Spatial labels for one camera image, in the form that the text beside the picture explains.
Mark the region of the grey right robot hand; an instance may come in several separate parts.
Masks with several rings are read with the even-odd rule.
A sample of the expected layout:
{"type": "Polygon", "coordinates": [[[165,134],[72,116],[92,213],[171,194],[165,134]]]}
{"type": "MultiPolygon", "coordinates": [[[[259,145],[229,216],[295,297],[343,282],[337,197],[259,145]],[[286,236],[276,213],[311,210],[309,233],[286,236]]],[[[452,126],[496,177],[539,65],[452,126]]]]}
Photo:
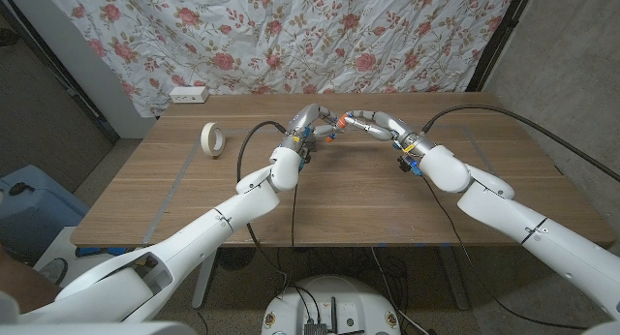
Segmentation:
{"type": "Polygon", "coordinates": [[[339,118],[337,126],[340,129],[352,126],[377,140],[392,141],[405,154],[423,157],[436,147],[422,132],[416,133],[401,119],[382,111],[348,111],[339,118]]]}

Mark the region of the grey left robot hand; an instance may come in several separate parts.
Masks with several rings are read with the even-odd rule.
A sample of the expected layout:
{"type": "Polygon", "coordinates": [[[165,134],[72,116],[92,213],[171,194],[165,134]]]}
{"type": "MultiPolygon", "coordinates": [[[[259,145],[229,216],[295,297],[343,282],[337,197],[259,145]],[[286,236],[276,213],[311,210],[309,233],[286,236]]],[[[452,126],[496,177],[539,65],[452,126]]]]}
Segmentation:
{"type": "Polygon", "coordinates": [[[300,110],[289,122],[281,146],[298,154],[316,150],[318,137],[333,136],[339,117],[326,107],[311,104],[300,110]]]}

